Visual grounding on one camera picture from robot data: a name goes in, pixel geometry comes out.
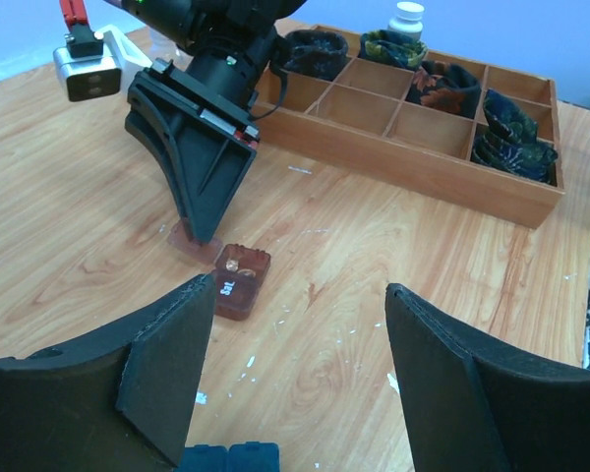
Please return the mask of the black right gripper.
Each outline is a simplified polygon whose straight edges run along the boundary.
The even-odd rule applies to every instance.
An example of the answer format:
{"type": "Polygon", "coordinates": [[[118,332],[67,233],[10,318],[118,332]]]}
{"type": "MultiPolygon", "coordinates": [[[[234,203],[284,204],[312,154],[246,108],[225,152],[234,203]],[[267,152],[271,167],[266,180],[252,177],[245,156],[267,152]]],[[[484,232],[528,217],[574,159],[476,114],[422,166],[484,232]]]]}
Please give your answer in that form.
{"type": "Polygon", "coordinates": [[[187,234],[203,243],[256,156],[259,78],[233,58],[197,58],[185,71],[158,58],[129,86],[125,129],[154,157],[187,234]]]}

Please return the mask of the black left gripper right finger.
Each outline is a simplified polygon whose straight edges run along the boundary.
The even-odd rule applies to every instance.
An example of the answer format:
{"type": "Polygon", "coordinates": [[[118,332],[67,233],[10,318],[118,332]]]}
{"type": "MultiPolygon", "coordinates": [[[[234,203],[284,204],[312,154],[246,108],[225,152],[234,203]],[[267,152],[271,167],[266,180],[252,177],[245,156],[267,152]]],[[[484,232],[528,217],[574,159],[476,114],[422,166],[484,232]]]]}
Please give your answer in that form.
{"type": "Polygon", "coordinates": [[[406,286],[385,321],[417,471],[590,471],[590,370],[508,344],[406,286]]]}

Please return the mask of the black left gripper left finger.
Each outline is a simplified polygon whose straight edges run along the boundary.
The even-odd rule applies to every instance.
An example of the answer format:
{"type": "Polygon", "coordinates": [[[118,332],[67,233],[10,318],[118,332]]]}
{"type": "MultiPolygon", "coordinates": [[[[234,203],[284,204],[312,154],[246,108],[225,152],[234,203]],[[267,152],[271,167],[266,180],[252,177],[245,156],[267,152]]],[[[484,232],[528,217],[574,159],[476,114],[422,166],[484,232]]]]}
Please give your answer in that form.
{"type": "Polygon", "coordinates": [[[199,275],[116,321],[0,358],[0,471],[171,471],[213,320],[199,275]]]}

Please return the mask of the red pill organizer box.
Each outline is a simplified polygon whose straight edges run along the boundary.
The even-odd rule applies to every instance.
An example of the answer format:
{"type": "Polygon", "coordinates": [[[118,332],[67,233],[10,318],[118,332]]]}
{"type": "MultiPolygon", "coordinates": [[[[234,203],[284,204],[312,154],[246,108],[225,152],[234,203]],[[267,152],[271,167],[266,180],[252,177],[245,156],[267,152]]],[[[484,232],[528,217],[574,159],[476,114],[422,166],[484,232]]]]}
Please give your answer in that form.
{"type": "Polygon", "coordinates": [[[270,253],[241,244],[224,244],[217,237],[208,243],[191,238],[179,220],[168,243],[193,260],[210,266],[216,285],[214,314],[241,322],[252,313],[271,264],[270,253]]]}

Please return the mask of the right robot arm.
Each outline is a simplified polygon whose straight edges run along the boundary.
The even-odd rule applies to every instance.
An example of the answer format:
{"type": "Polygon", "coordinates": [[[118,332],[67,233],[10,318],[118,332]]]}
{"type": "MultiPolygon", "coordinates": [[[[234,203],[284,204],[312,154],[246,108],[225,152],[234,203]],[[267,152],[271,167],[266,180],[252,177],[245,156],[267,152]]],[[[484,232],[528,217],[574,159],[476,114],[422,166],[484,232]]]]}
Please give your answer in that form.
{"type": "Polygon", "coordinates": [[[299,1],[125,1],[123,10],[192,58],[161,58],[128,88],[125,129],[159,164],[189,239],[207,244],[260,143],[252,108],[266,70],[288,83],[275,23],[299,1]]]}

